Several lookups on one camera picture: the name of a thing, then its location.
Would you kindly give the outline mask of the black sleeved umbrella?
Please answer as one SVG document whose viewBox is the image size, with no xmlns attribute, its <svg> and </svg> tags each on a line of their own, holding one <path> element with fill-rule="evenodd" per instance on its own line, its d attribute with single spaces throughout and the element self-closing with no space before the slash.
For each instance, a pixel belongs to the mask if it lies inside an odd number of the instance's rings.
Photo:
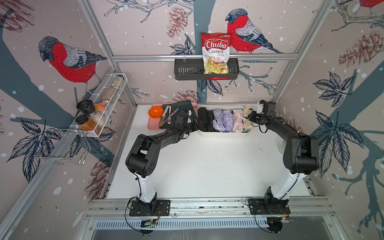
<svg viewBox="0 0 384 240">
<path fill-rule="evenodd" d="M 208 127 L 208 113 L 205 107 L 198 109 L 198 122 L 200 131 L 206 132 Z"/>
</svg>

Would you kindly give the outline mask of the lavender umbrella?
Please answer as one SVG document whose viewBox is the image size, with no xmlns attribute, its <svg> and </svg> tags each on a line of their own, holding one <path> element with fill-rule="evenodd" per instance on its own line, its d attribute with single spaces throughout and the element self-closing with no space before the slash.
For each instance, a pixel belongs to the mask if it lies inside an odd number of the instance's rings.
<svg viewBox="0 0 384 240">
<path fill-rule="evenodd" d="M 225 132 L 226 128 L 224 127 L 223 110 L 222 109 L 213 110 L 213 114 L 214 114 L 214 120 L 213 120 L 214 129 L 220 133 Z"/>
<path fill-rule="evenodd" d="M 225 132 L 231 133 L 234 127 L 234 115 L 231 110 L 223 110 L 223 125 Z"/>
</svg>

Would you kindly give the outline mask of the beige striped umbrella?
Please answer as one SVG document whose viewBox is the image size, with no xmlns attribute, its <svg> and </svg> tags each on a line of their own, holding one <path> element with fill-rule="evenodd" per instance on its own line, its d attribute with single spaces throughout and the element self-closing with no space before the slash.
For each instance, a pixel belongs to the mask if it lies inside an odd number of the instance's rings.
<svg viewBox="0 0 384 240">
<path fill-rule="evenodd" d="M 253 109 L 251 108 L 251 105 L 248 105 L 243 109 L 243 132 L 244 133 L 249 132 L 253 128 L 252 122 L 248 118 L 252 110 Z"/>
</svg>

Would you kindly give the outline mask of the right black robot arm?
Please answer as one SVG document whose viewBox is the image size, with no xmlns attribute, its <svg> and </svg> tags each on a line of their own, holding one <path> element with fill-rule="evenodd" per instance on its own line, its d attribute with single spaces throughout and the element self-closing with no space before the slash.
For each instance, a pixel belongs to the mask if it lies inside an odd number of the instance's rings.
<svg viewBox="0 0 384 240">
<path fill-rule="evenodd" d="M 265 126 L 280 136 L 286 143 L 283 152 L 282 171 L 277 181 L 265 193 L 265 206 L 286 205 L 294 187 L 307 175 L 320 167 L 319 140 L 313 135 L 296 131 L 277 116 L 276 103 L 261 101 L 260 112 L 251 110 L 247 119 L 259 127 Z"/>
</svg>

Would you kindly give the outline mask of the pink umbrella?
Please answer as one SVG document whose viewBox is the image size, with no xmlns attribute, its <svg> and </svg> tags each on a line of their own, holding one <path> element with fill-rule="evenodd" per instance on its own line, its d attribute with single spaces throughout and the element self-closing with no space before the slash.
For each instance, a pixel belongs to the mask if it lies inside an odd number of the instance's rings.
<svg viewBox="0 0 384 240">
<path fill-rule="evenodd" d="M 243 111 L 240 109 L 233 110 L 233 116 L 234 116 L 233 133 L 242 133 L 244 129 Z"/>
</svg>

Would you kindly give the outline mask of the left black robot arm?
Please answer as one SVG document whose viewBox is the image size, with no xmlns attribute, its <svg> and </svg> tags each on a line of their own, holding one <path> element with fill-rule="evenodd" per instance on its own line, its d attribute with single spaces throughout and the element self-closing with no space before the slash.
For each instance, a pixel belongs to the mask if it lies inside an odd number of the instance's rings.
<svg viewBox="0 0 384 240">
<path fill-rule="evenodd" d="M 141 134 L 136 138 L 126 158 L 126 166 L 139 183 L 139 203 L 153 205 L 157 201 L 157 193 L 150 175 L 157 166 L 160 150 L 186 139 L 198 129 L 195 110 L 183 109 L 176 112 L 174 123 L 164 132 L 152 136 Z"/>
</svg>

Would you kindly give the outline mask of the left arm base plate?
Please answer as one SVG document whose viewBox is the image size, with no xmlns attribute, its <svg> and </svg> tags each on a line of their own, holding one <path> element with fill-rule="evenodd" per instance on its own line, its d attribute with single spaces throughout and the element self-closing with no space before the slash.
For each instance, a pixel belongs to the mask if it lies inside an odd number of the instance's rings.
<svg viewBox="0 0 384 240">
<path fill-rule="evenodd" d="M 153 200 L 150 203 L 144 203 L 141 200 L 134 200 L 128 208 L 130 217 L 169 216 L 171 201 Z"/>
</svg>

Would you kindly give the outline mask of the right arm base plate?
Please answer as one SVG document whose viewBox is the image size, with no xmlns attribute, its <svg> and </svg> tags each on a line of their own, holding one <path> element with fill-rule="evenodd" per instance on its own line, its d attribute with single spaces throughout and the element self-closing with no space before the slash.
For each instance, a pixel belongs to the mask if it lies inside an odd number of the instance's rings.
<svg viewBox="0 0 384 240">
<path fill-rule="evenodd" d="M 273 200 L 271 203 L 267 203 L 265 199 L 247 198 L 245 202 L 250 208 L 251 215 L 291 214 L 288 200 Z"/>
</svg>

